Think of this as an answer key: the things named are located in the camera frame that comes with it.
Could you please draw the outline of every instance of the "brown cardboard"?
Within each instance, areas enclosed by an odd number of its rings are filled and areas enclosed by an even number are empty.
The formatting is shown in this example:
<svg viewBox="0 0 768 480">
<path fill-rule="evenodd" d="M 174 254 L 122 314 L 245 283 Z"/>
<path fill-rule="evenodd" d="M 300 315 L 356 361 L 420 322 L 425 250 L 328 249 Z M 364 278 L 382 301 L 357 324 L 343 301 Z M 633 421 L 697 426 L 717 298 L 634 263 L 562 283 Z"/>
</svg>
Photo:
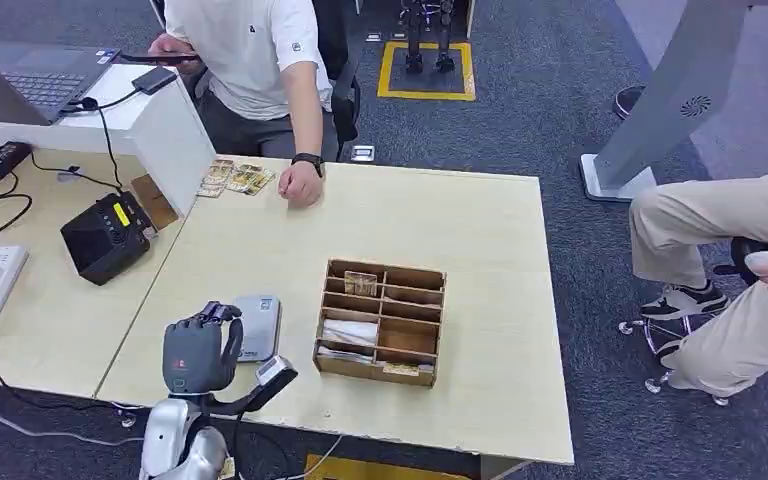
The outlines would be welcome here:
<svg viewBox="0 0 768 480">
<path fill-rule="evenodd" d="M 131 180 L 131 187 L 136 192 L 140 205 L 151 218 L 151 223 L 154 224 L 154 228 L 158 232 L 178 220 L 178 214 L 172 209 L 172 205 L 169 205 L 169 201 L 166 200 L 149 175 Z"/>
<path fill-rule="evenodd" d="M 346 272 L 375 275 L 375 296 L 347 294 Z M 437 378 L 443 328 L 446 275 L 395 265 L 332 259 L 323 284 L 313 361 L 321 372 L 384 382 L 431 387 Z M 375 346 L 352 345 L 321 338 L 325 319 L 378 324 Z M 332 350 L 372 355 L 373 364 L 330 358 Z"/>
</svg>

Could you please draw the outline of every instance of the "stack of cards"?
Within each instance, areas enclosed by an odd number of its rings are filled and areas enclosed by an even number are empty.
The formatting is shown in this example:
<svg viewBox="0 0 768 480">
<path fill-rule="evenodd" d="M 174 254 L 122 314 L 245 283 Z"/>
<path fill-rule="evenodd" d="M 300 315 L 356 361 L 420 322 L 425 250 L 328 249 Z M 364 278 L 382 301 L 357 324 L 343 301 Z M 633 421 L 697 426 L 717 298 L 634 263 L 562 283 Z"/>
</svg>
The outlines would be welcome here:
<svg viewBox="0 0 768 480">
<path fill-rule="evenodd" d="M 275 172 L 257 165 L 237 163 L 226 188 L 246 195 L 257 195 L 272 179 Z"/>
<path fill-rule="evenodd" d="M 226 188 L 246 195 L 257 195 L 273 178 L 275 172 L 272 170 L 219 159 L 213 162 L 202 179 L 198 195 L 216 198 Z"/>
<path fill-rule="evenodd" d="M 214 160 L 207 170 L 207 175 L 201 180 L 201 187 L 197 193 L 200 197 L 216 198 L 225 189 L 225 183 L 231 176 L 234 162 L 231 160 Z"/>
</svg>

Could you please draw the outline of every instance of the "black chair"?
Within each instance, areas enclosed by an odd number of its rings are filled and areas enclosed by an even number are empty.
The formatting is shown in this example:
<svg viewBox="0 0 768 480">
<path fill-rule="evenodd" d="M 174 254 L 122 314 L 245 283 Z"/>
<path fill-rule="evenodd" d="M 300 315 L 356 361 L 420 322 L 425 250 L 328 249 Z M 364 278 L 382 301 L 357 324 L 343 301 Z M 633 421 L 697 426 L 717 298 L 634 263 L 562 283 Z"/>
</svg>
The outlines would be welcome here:
<svg viewBox="0 0 768 480">
<path fill-rule="evenodd" d="M 744 237 L 735 237 L 731 241 L 731 258 L 732 265 L 718 265 L 714 267 L 714 273 L 716 275 L 740 275 L 740 278 L 746 283 L 747 286 L 753 285 L 758 281 L 758 277 L 749 270 L 746 266 L 746 256 L 750 253 L 768 251 L 768 243 L 759 242 Z M 643 336 L 646 338 L 646 343 L 649 345 L 649 350 L 656 356 L 660 362 L 661 358 L 675 352 L 676 349 L 661 350 L 655 345 L 655 340 L 652 337 L 652 332 L 658 332 L 668 338 L 674 340 L 680 340 L 693 331 L 690 325 L 690 317 L 685 316 L 681 318 L 681 332 L 671 330 L 664 325 L 664 322 L 651 320 L 645 318 L 643 320 L 633 320 L 631 322 L 622 322 L 618 325 L 620 333 L 624 335 L 631 335 L 634 331 L 634 327 L 643 328 Z M 667 371 L 659 378 L 649 378 L 645 382 L 646 389 L 652 393 L 658 393 L 661 391 L 661 386 L 670 378 L 671 371 Z M 727 398 L 713 397 L 714 403 L 720 406 L 728 405 Z"/>
<path fill-rule="evenodd" d="M 160 26 L 166 28 L 164 0 L 149 0 L 157 15 Z M 349 2 L 342 0 L 313 0 L 316 22 L 319 27 L 319 53 L 325 63 L 328 79 L 331 80 L 331 111 L 334 114 L 334 127 L 337 130 L 336 161 L 340 161 L 343 145 L 358 136 L 357 119 L 360 114 L 360 84 L 357 81 L 357 58 L 349 48 L 352 15 Z M 207 69 L 183 76 L 182 79 L 195 102 L 200 96 Z"/>
</svg>

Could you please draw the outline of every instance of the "light wood tabletop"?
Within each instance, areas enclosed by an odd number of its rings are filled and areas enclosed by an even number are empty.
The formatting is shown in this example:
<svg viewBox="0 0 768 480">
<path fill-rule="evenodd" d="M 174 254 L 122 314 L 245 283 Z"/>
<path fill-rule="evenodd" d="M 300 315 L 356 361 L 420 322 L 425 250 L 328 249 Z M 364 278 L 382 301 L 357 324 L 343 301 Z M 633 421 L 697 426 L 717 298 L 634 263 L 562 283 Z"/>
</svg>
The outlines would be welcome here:
<svg viewBox="0 0 768 480">
<path fill-rule="evenodd" d="M 113 181 L 106 154 L 40 150 L 43 167 L 81 167 L 81 173 Z M 135 157 L 121 156 L 123 183 L 145 174 Z M 112 190 L 33 167 L 16 169 L 17 193 L 33 198 L 31 209 L 0 233 L 0 246 L 22 245 L 28 260 L 0 314 L 0 372 L 14 387 L 91 397 L 107 371 L 166 254 L 180 220 L 160 232 L 149 252 L 130 269 L 98 287 L 79 277 L 60 227 Z M 0 182 L 0 192 L 10 186 Z M 0 225 L 24 205 L 0 201 Z"/>
<path fill-rule="evenodd" d="M 288 164 L 246 160 L 276 172 Z M 155 404 L 168 393 L 161 374 L 168 324 L 209 300 L 271 294 L 283 309 L 279 353 L 299 376 L 250 420 L 572 463 L 538 180 L 347 164 L 329 164 L 326 177 L 324 198 L 304 210 L 287 208 L 277 182 L 253 197 L 199 198 L 97 398 Z M 315 368 L 331 258 L 446 273 L 433 388 Z M 247 393 L 254 369 L 241 364 L 218 397 Z"/>
</svg>

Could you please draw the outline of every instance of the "white desk partition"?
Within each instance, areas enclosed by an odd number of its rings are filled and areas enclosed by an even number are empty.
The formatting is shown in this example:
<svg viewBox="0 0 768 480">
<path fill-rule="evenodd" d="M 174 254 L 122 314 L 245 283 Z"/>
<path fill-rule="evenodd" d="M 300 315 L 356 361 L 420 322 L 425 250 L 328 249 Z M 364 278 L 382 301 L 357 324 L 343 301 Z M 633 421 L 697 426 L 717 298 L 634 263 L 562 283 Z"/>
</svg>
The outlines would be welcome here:
<svg viewBox="0 0 768 480">
<path fill-rule="evenodd" d="M 87 96 L 104 104 L 133 90 L 131 80 L 153 67 L 112 65 Z M 134 155 L 179 215 L 195 201 L 216 152 L 181 79 L 154 95 L 138 93 L 104 110 L 114 154 Z M 37 148 L 106 153 L 97 112 L 67 116 L 51 126 L 0 123 L 0 145 L 27 142 Z"/>
</svg>

